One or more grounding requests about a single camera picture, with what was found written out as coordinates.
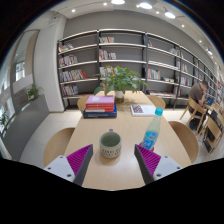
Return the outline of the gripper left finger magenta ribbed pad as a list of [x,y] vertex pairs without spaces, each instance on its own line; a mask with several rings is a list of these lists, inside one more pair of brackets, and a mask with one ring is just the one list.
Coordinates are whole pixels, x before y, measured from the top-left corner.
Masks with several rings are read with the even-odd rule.
[[81,186],[92,155],[93,145],[90,144],[68,156],[59,155],[44,170]]

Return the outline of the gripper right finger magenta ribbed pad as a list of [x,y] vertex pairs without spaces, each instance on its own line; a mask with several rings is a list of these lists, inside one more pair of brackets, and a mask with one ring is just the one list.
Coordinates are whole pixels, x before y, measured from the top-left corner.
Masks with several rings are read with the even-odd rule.
[[145,184],[150,184],[182,169],[182,166],[168,155],[160,156],[141,145],[135,145],[134,155]]

